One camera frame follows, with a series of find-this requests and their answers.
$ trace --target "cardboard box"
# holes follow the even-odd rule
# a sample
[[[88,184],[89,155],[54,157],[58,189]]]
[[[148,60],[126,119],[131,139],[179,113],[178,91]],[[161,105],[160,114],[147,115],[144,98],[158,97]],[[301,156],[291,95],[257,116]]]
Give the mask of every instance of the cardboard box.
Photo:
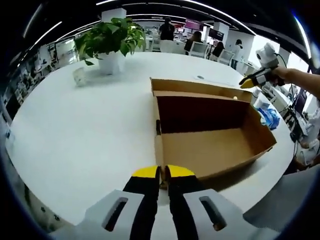
[[[160,166],[185,167],[204,180],[253,162],[277,143],[250,92],[152,78],[151,85]]]

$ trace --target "office chair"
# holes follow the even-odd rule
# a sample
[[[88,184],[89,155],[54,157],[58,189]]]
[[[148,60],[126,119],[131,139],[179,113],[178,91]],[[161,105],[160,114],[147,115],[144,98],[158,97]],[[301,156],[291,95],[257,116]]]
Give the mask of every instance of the office chair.
[[[160,51],[162,53],[172,54],[174,52],[175,42],[171,40],[162,40],[160,42]]]
[[[233,52],[224,49],[218,57],[217,62],[230,66],[231,60],[234,57],[234,55],[235,54]]]
[[[158,38],[153,38],[151,45],[151,52],[160,52],[160,43],[161,40]]]
[[[189,53],[189,56],[194,56],[194,57],[204,59],[206,58],[208,48],[209,48],[208,44],[194,41],[188,53]]]

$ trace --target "box flap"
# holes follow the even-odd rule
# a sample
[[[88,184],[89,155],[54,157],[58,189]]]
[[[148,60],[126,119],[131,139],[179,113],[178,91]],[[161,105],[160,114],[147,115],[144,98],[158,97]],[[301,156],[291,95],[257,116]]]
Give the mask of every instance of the box flap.
[[[196,83],[190,81],[180,80],[166,80],[166,79],[151,79],[152,93],[154,91],[168,91],[168,92],[185,92],[205,95],[216,95],[226,98],[237,97],[238,100],[250,103],[252,99],[252,93],[249,91],[208,85],[204,83]]]

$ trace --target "ceiling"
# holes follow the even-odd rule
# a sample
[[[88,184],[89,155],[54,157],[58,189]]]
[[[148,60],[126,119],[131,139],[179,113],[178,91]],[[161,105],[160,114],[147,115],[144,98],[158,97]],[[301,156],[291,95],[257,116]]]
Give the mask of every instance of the ceiling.
[[[287,0],[197,0],[197,2],[217,9],[209,9],[203,5],[195,4],[192,0],[113,0],[101,5],[96,3],[102,0],[34,0],[11,1],[4,11],[6,32],[10,36],[6,38],[7,47],[5,61],[10,62],[19,52],[30,48],[46,31],[62,21],[62,23],[48,33],[38,44],[43,45],[55,41],[64,34],[83,25],[99,20],[102,11],[124,8],[128,15],[132,14],[163,14],[185,17],[197,21],[222,21],[234,26],[239,31],[252,34],[241,23],[226,16],[230,15],[242,23],[250,23],[255,26],[263,26],[282,35],[287,36],[295,43],[303,45],[304,41],[297,24],[293,18],[292,10],[306,23],[309,33],[314,33],[317,26],[312,19],[312,9],[309,0],[296,1],[301,3],[286,4]],[[147,19],[150,16],[135,16],[133,19]],[[293,50],[303,59],[307,59],[305,51],[290,43],[287,39],[277,37],[270,32],[250,27],[257,34],[264,35],[279,42],[288,50]]]

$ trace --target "white cup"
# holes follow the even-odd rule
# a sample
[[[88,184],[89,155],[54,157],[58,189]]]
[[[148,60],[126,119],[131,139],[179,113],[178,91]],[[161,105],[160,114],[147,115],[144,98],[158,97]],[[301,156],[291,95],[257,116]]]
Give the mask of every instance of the white cup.
[[[78,87],[82,87],[82,86],[86,85],[87,79],[86,79],[86,73],[85,73],[84,67],[80,67],[80,68],[74,70],[72,74],[73,74],[73,79],[75,81],[75,84]]]

